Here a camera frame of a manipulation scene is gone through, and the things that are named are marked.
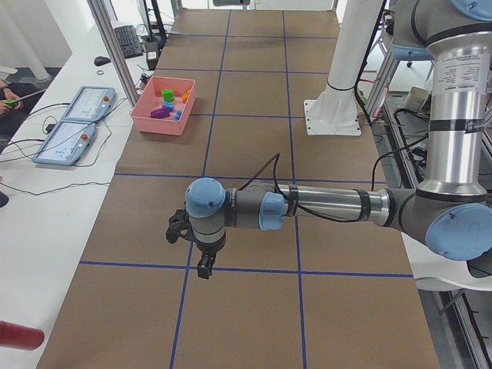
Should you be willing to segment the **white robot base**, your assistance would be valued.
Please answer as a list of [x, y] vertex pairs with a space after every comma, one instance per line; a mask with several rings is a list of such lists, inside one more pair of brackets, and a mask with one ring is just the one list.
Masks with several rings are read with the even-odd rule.
[[448, 260], [404, 233], [401, 237], [418, 289], [491, 291], [491, 276], [475, 278], [468, 271], [465, 261]]

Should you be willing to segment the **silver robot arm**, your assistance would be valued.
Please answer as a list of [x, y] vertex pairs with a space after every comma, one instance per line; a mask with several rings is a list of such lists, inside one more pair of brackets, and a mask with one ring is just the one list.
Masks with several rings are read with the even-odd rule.
[[479, 184], [484, 106], [491, 65], [489, 1], [393, 1], [393, 50], [434, 62], [424, 180], [416, 189], [331, 189], [255, 180], [226, 189], [212, 178], [192, 182], [167, 239], [190, 239], [201, 251], [198, 276], [209, 278], [228, 228], [278, 230], [309, 214], [338, 223], [370, 221], [401, 231], [455, 261], [491, 248], [491, 210]]

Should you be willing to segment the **seated person hand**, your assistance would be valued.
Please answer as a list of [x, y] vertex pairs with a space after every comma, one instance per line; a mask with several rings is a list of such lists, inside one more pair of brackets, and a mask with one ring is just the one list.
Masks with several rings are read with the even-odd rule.
[[11, 111], [11, 108], [4, 102], [0, 102], [0, 116], [5, 116]]

